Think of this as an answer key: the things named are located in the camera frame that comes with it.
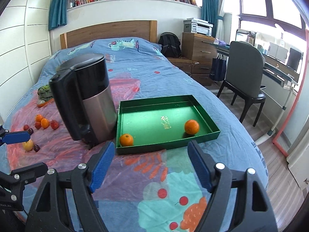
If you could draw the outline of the orange oval dish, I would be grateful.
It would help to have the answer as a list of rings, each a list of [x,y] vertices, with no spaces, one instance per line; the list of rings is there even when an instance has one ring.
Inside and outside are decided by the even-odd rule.
[[[47,100],[47,101],[38,99],[38,100],[37,100],[37,106],[38,106],[39,108],[41,108],[41,107],[44,107],[45,105],[47,105],[48,103],[52,103],[53,101],[54,101],[53,98],[50,99],[50,100]]]

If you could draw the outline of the large orange front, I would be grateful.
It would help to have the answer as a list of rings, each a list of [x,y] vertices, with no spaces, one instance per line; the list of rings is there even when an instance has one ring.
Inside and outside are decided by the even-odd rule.
[[[188,135],[195,135],[199,132],[199,123],[196,120],[190,119],[184,124],[184,130]]]

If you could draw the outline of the wooden dresser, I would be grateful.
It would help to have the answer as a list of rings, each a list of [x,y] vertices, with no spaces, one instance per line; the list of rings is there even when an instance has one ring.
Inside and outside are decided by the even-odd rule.
[[[168,60],[180,70],[190,73],[191,77],[202,86],[211,86],[212,60],[217,51],[212,44],[214,38],[202,34],[184,32],[182,34],[181,57]]]

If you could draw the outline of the green tray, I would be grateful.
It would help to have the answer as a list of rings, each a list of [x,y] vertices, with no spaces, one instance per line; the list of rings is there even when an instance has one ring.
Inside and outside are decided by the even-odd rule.
[[[199,132],[188,135],[186,121],[199,123]],[[144,98],[119,103],[116,153],[144,154],[188,145],[191,140],[203,143],[218,138],[220,130],[193,95]],[[119,138],[130,134],[134,145],[122,147]]]

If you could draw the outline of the grey black chair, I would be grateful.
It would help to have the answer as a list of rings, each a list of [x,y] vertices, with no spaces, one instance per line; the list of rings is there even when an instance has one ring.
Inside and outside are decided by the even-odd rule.
[[[225,79],[217,93],[217,97],[220,97],[226,87],[234,92],[232,104],[237,97],[244,100],[240,122],[243,122],[252,105],[259,104],[253,126],[256,126],[266,101],[266,96],[261,91],[264,66],[265,59],[256,47],[244,41],[232,41],[229,47]]]

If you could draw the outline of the red apple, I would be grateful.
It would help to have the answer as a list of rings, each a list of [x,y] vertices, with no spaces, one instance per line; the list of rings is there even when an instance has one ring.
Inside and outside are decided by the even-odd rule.
[[[56,130],[56,129],[59,128],[59,123],[58,123],[56,120],[52,120],[52,121],[50,122],[50,126],[51,126],[51,128],[52,128],[53,130]]]

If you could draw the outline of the black backpack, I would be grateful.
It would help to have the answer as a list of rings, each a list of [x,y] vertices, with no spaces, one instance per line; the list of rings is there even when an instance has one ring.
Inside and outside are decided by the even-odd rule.
[[[158,44],[162,46],[161,53],[167,58],[179,58],[181,56],[180,41],[177,35],[164,32],[160,35]]]

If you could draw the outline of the green leafy vegetable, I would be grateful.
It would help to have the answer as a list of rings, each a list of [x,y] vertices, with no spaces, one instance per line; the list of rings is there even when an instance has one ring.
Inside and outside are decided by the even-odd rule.
[[[53,99],[53,95],[52,95],[52,92],[51,92],[49,84],[41,86],[38,89],[37,93],[38,93],[39,100],[47,102],[47,101]]]

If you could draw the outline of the dark plum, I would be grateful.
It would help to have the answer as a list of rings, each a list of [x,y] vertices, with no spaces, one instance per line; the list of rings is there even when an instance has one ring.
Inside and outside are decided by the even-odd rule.
[[[29,129],[28,129],[28,133],[29,133],[30,135],[32,135],[32,134],[34,133],[34,130],[33,130],[32,128],[29,128]]]
[[[38,152],[38,151],[40,150],[40,147],[39,147],[37,144],[35,144],[35,145],[33,146],[33,150],[34,150],[35,152]]]

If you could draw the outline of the yellow apple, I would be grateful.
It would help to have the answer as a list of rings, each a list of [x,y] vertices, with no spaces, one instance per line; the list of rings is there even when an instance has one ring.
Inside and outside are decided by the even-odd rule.
[[[33,150],[33,148],[34,148],[34,142],[31,139],[28,140],[28,141],[23,142],[23,149],[26,152],[29,152],[29,151]]]

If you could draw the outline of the small orange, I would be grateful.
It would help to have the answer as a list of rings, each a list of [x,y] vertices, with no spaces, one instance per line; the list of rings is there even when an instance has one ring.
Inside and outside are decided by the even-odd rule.
[[[122,147],[128,147],[134,145],[134,138],[130,134],[123,134],[119,138],[120,145]]]

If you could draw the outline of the teal curtain right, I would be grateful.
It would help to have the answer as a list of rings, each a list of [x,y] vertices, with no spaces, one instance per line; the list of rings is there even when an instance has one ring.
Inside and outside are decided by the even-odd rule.
[[[224,34],[224,0],[202,0],[202,19],[213,25],[212,37],[220,39]]]

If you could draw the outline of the orange back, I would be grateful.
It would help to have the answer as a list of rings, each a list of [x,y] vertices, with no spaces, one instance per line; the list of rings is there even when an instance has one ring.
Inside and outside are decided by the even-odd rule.
[[[41,122],[44,117],[41,114],[37,114],[35,117],[36,122]]]

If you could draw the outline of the desk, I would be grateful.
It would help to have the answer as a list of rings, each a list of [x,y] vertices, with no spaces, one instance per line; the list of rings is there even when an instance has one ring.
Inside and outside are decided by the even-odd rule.
[[[223,44],[219,44],[217,42],[218,42],[217,40],[215,40],[214,43],[207,43],[206,41],[203,41],[203,43],[206,43],[206,44],[213,46],[216,49],[216,51],[219,55],[224,55],[224,56],[229,57],[230,45],[228,45],[228,44],[223,45]],[[277,117],[275,123],[270,128],[270,130],[265,135],[263,135],[263,137],[265,136],[266,139],[268,139],[269,137],[271,137],[275,134],[275,129],[276,129],[277,125],[279,124],[281,118],[283,117],[283,114],[286,111],[286,107],[288,106],[288,103],[291,102],[291,98],[292,98],[294,88],[298,85],[297,84],[298,78],[294,77],[291,74],[292,71],[290,71],[288,68],[284,68],[285,67],[284,64],[280,63],[279,61],[275,62],[275,60],[273,60],[271,57],[269,57],[266,54],[262,54],[262,56],[264,58],[266,58],[266,61],[271,61],[271,63],[265,61],[265,64],[264,64],[264,67],[263,67],[263,74],[265,76],[271,78],[274,82],[279,84],[283,89],[289,91],[289,94],[288,94],[288,96],[285,100],[285,103],[283,105],[280,105],[268,93],[266,93],[266,92],[264,93],[266,96],[271,98],[279,107],[281,107],[281,112],[280,112],[279,116]]]

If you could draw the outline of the wooden headboard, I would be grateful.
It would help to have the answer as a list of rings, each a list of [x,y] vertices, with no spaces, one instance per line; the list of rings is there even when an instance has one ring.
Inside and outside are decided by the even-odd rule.
[[[72,48],[97,39],[138,37],[157,42],[156,20],[127,20],[102,23],[65,32],[60,35],[61,49]]]

